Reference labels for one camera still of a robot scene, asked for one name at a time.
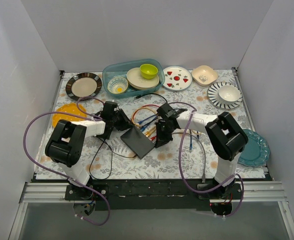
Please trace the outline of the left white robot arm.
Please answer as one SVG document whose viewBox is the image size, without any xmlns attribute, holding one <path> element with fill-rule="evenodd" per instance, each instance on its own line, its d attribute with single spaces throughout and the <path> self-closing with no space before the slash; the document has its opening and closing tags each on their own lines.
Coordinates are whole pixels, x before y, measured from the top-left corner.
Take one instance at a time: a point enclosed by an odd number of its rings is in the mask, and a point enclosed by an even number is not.
<svg viewBox="0 0 294 240">
<path fill-rule="evenodd" d="M 77 186 L 76 194 L 82 200 L 93 196 L 88 184 L 90 175 L 80 163 L 84 141 L 88 137 L 109 139 L 114 129 L 124 131 L 134 126 L 118 104 L 107 101 L 98 115 L 82 121 L 61 119 L 57 122 L 46 144 L 45 155 L 66 173 L 68 181 Z"/>
</svg>

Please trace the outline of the black network switch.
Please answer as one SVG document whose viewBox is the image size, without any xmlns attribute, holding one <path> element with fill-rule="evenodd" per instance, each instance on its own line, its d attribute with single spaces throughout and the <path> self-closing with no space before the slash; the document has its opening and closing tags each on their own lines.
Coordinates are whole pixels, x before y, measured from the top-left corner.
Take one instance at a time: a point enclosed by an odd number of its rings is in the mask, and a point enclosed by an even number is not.
<svg viewBox="0 0 294 240">
<path fill-rule="evenodd" d="M 135 126 L 121 135 L 120 139 L 139 159 L 143 159 L 155 147 L 155 144 Z"/>
</svg>

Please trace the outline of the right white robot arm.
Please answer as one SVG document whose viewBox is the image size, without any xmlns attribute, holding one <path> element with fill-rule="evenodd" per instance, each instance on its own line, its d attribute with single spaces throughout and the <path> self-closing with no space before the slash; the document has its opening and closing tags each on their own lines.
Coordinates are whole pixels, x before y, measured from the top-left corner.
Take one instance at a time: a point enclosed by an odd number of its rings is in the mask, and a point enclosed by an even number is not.
<svg viewBox="0 0 294 240">
<path fill-rule="evenodd" d="M 185 108 L 173 109 L 170 104 L 165 103 L 157 110 L 160 120 L 156 122 L 155 147 L 161 147 L 172 141 L 172 134 L 176 129 L 182 129 L 182 137 L 178 148 L 178 167 L 181 179 L 186 187 L 197 194 L 214 192 L 219 199 L 224 199 L 232 192 L 236 177 L 236 167 L 242 151 L 245 149 L 249 139 L 234 117 L 224 111 L 219 115 L 206 115 L 197 113 L 195 109 L 189 111 Z M 182 150 L 184 138 L 188 130 L 207 134 L 218 161 L 214 186 L 207 190 L 196 190 L 192 188 L 184 177 L 182 169 Z"/>
</svg>

